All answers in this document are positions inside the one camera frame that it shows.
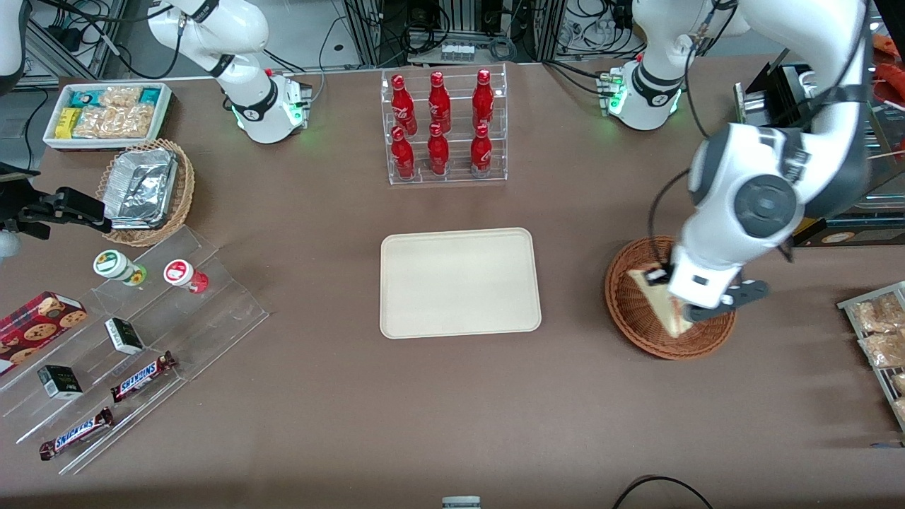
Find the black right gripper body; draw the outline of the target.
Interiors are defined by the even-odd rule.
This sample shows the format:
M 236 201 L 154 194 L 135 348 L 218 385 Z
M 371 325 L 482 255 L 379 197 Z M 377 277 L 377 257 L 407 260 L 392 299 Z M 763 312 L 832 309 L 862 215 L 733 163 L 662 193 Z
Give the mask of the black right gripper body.
M 3 205 L 1 228 L 13 234 L 26 234 L 33 238 L 48 238 L 49 226 L 43 220 L 49 217 L 49 207 L 38 204 L 31 206 Z

